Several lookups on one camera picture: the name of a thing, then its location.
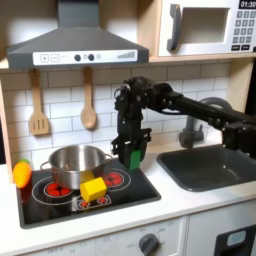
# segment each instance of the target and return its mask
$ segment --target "sink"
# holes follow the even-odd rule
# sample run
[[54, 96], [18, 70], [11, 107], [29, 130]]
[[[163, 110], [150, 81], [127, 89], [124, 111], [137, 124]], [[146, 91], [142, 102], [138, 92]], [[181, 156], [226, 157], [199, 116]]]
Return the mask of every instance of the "sink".
[[256, 161], [222, 145], [163, 153], [157, 161], [180, 187], [193, 192], [256, 180]]

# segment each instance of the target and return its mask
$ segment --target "red burner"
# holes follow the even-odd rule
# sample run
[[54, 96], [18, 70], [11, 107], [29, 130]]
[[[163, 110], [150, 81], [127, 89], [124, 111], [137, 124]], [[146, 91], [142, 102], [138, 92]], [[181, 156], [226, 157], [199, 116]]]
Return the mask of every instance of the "red burner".
[[67, 196], [71, 193], [70, 189], [61, 188], [56, 183], [51, 183], [46, 186], [45, 191], [47, 195], [54, 197]]
[[109, 172], [108, 174], [105, 174], [103, 179], [108, 187], [118, 186], [124, 181], [123, 176], [116, 172]]

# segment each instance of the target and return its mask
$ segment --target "microwave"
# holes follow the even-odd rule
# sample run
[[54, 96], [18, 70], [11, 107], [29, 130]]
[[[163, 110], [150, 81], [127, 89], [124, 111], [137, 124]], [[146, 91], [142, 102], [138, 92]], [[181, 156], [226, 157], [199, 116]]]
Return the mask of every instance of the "microwave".
[[159, 56], [256, 51], [256, 0], [162, 0]]

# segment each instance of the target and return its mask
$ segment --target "black robotic arm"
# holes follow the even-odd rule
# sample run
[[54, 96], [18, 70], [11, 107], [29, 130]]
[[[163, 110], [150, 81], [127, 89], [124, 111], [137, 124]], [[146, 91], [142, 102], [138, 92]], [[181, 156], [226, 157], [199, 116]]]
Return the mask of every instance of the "black robotic arm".
[[115, 94], [118, 111], [118, 137], [112, 152], [130, 170], [144, 159], [151, 129], [141, 129], [142, 109], [149, 108], [165, 115], [190, 115], [222, 131], [224, 147], [240, 149], [256, 158], [256, 118], [235, 110], [220, 110], [184, 97], [166, 83], [156, 84], [144, 77], [124, 81]]

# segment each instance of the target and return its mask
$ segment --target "black stovetop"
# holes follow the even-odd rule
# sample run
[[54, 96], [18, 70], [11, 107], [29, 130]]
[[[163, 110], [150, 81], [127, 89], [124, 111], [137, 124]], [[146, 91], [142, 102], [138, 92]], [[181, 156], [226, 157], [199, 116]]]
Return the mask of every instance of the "black stovetop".
[[105, 197], [88, 204], [79, 190], [58, 187], [50, 170], [34, 171], [30, 184], [25, 189], [17, 189], [21, 227], [28, 229], [49, 225], [161, 198], [141, 170], [130, 172], [117, 160], [94, 174], [95, 177], [103, 177], [108, 192]]

